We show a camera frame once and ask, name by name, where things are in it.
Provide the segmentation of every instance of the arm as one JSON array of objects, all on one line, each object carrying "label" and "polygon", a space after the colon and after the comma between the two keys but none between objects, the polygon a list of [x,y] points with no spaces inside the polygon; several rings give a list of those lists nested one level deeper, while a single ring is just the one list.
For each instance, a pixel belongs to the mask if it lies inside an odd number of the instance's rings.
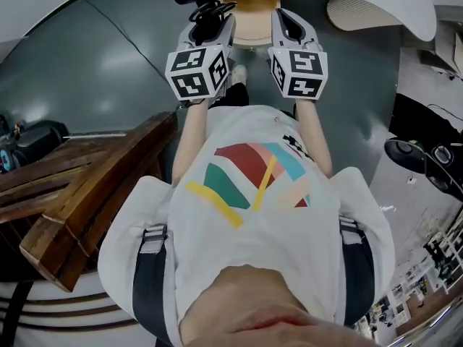
[{"label": "arm", "polygon": [[172,167],[172,186],[176,186],[195,160],[205,142],[208,99],[188,108],[179,147]]},{"label": "arm", "polygon": [[318,119],[315,104],[308,100],[296,99],[299,133],[310,157],[328,177],[333,176],[333,165],[325,135]]}]

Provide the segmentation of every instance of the black and white marker cube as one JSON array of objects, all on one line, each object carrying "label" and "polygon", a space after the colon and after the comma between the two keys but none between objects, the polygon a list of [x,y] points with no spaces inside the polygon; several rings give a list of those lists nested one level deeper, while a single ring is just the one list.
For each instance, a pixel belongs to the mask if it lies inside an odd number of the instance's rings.
[{"label": "black and white marker cube", "polygon": [[176,51],[167,57],[166,78],[179,100],[212,98],[228,74],[222,45]]},{"label": "black and white marker cube", "polygon": [[328,79],[326,53],[272,47],[271,72],[285,98],[319,99]]}]

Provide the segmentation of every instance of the gray floor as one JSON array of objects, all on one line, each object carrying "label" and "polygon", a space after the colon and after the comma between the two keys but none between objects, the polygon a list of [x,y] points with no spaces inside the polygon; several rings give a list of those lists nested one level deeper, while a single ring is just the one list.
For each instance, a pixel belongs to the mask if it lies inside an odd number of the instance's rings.
[{"label": "gray floor", "polygon": [[[194,9],[173,0],[91,1],[162,71]],[[394,105],[399,29],[341,32],[326,19],[327,1],[281,0],[281,5],[315,27],[328,53],[329,79],[318,110],[335,170],[357,166],[370,181]],[[279,95],[271,79],[265,55],[265,49],[231,53],[248,67],[251,103],[292,110],[293,102]],[[177,105],[154,69],[84,1],[52,17],[5,60],[0,99],[11,121],[54,119],[71,132],[129,129]]]}]

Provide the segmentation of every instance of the pink shape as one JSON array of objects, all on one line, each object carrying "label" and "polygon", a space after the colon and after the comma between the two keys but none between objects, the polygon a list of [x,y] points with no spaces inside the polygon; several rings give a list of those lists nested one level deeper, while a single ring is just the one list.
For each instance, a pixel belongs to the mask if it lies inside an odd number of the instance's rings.
[{"label": "pink shape", "polygon": [[[268,166],[268,163],[270,162],[270,158],[272,158],[272,153],[270,150],[268,150],[266,147],[263,147],[262,145],[256,143],[256,142],[248,142],[247,143],[252,149],[254,149],[258,155],[262,158],[264,163]],[[272,175],[276,179],[278,176],[280,176],[284,172],[283,166],[277,161],[275,163],[275,167],[273,167]]]}]

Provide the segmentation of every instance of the green shape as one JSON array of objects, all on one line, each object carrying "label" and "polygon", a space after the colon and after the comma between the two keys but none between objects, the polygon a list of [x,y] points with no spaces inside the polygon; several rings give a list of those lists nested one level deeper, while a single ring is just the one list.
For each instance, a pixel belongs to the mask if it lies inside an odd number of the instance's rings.
[{"label": "green shape", "polygon": [[204,186],[220,195],[230,207],[243,208],[244,210],[250,207],[250,203],[224,170],[213,163],[209,163],[205,170]]}]

